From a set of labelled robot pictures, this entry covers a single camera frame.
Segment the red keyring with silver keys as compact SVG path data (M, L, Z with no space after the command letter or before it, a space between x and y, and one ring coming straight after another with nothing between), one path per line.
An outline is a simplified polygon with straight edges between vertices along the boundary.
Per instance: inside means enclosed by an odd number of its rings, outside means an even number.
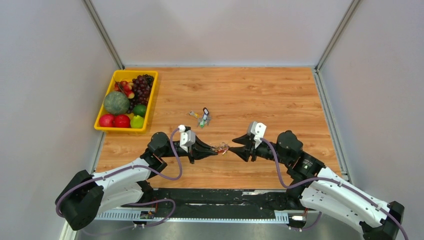
M211 150L218 154L225 155L229 148L230 146L227 143L221 142L219 145L212 146Z

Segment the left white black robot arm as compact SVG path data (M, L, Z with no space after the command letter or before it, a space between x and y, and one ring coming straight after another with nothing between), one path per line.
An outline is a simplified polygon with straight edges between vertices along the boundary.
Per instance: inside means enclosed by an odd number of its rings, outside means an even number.
M189 128L175 129L170 136L156 132L145 152L130 163L104 172L77 172L55 200L56 214L78 231L116 207L136 203L147 207L153 201L149 179L176 181L183 175L182 157L193 164L217 154Z

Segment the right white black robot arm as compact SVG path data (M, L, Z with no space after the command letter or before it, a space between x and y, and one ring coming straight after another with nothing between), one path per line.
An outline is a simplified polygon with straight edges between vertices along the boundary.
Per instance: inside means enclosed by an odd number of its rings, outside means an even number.
M402 226L405 207L397 201L372 197L339 177L316 157L303 150L303 143L290 130L269 142L262 133L246 133L234 138L239 147L230 147L242 160L258 157L275 163L285 201L292 209L303 206L331 216L358 231L365 240L394 240Z

